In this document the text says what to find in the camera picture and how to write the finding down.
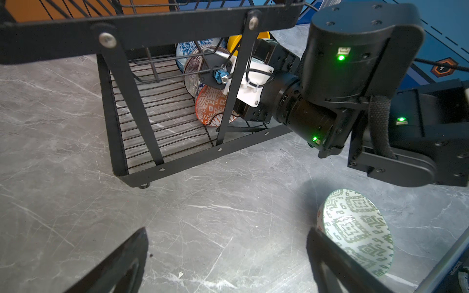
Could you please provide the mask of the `yellow bowl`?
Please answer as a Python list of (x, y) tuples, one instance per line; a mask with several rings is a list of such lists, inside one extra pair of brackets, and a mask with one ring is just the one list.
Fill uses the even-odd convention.
[[(227, 45), (227, 50), (229, 52), (233, 52), (234, 56), (238, 56), (238, 44), (242, 39), (242, 35), (234, 35), (230, 36), (228, 39), (228, 45)], [(258, 34), (257, 39), (262, 39), (262, 40), (269, 40), (271, 38), (270, 32), (261, 32)]]

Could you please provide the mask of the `pink striped bowl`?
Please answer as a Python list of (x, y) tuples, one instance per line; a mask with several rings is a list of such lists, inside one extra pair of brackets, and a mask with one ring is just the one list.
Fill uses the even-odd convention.
[(203, 67), (203, 57), (200, 55), (198, 48), (194, 48), (189, 55), (190, 57), (184, 65), (184, 85), (188, 94), (193, 98), (197, 98), (204, 87), (204, 84), (200, 82), (200, 74), (198, 73)]

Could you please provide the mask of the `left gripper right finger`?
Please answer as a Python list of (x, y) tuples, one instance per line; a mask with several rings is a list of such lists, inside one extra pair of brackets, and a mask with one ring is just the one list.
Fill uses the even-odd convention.
[(308, 233), (306, 250), (320, 293), (389, 293), (391, 290), (319, 229)]

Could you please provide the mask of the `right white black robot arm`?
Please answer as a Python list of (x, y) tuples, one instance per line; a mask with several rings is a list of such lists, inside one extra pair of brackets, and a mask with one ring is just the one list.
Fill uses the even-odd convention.
[(469, 83), (400, 91), (425, 38), (413, 4), (346, 2), (315, 13), (300, 65), (246, 79), (269, 118), (348, 166), (401, 187), (469, 184)]

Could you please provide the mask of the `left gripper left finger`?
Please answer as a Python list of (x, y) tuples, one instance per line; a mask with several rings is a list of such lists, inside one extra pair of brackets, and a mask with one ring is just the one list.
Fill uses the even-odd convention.
[(99, 265), (66, 291), (68, 293), (136, 293), (142, 284), (149, 240), (138, 229)]

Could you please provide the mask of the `green patterned white bowl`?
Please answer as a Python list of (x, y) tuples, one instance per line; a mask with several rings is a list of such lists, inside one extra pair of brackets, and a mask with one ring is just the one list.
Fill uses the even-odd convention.
[(394, 243), (378, 208), (352, 189), (333, 191), (319, 208), (317, 226), (375, 277), (391, 268)]

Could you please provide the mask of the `orange patterned bowl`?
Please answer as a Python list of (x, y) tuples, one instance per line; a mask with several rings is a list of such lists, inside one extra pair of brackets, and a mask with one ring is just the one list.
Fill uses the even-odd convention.
[(195, 100), (195, 113), (205, 126), (220, 127), (227, 103), (222, 90), (205, 85)]

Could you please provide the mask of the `blue white floral bowl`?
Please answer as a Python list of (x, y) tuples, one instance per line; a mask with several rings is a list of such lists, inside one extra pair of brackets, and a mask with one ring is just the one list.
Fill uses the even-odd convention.
[[(219, 45), (220, 48), (224, 48), (224, 49), (227, 48), (226, 38), (212, 38), (212, 39), (199, 40), (197, 43), (199, 44), (201, 49), (205, 49), (209, 46), (216, 47), (217, 45)], [(176, 60), (176, 64), (182, 73), (184, 72), (184, 67), (188, 59), (181, 58), (181, 56), (190, 56), (198, 52), (199, 51), (198, 51), (197, 45), (193, 41), (176, 44), (175, 54), (177, 57), (179, 57), (179, 59)]]

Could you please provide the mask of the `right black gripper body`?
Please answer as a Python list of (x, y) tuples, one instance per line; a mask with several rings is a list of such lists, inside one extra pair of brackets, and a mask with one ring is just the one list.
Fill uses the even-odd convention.
[(260, 72), (250, 72), (249, 79), (257, 84), (254, 76), (258, 75), (262, 81), (259, 88), (249, 85), (240, 87), (234, 112), (247, 122), (269, 122), (276, 108), (275, 97), (283, 85), (280, 78), (284, 72), (295, 74), (299, 64), (300, 58), (277, 41), (257, 39), (250, 68)]

